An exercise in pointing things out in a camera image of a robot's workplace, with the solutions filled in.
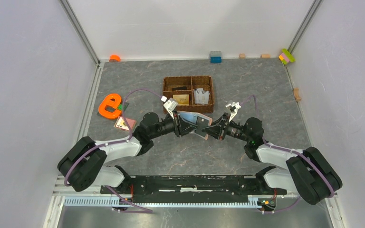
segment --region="orange toy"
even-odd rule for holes
[[[119,117],[121,111],[117,107],[121,104],[121,96],[118,94],[110,94],[104,98],[98,107],[98,113],[107,119],[114,120]],[[115,111],[110,112],[107,108],[113,108]]]
[[[110,62],[119,62],[121,61],[121,58],[117,55],[110,56]]]

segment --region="gray floor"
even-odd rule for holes
[[[255,94],[267,140],[296,149],[310,145],[288,75],[278,59],[225,59],[221,64],[210,64],[209,60],[105,63],[87,135],[93,140],[127,136],[113,127],[114,121],[96,114],[108,94],[117,93],[122,97],[139,88],[161,94],[164,77],[194,75],[213,78],[216,100],[214,112],[208,116],[214,120],[223,114],[227,101],[242,102]],[[138,122],[147,112],[164,117],[161,101],[150,93],[137,92],[128,102],[125,115]],[[254,103],[249,101],[234,121],[244,123],[254,116]],[[169,134],[154,139],[154,147],[147,154],[122,158],[114,164],[131,175],[255,174],[267,164],[247,158],[244,144],[230,137],[217,141],[193,134],[183,138]]]
[[[278,199],[285,208],[293,199]],[[154,214],[119,214],[110,208],[64,207],[59,228],[332,228],[325,203],[301,201],[274,215],[256,209],[152,208]]]

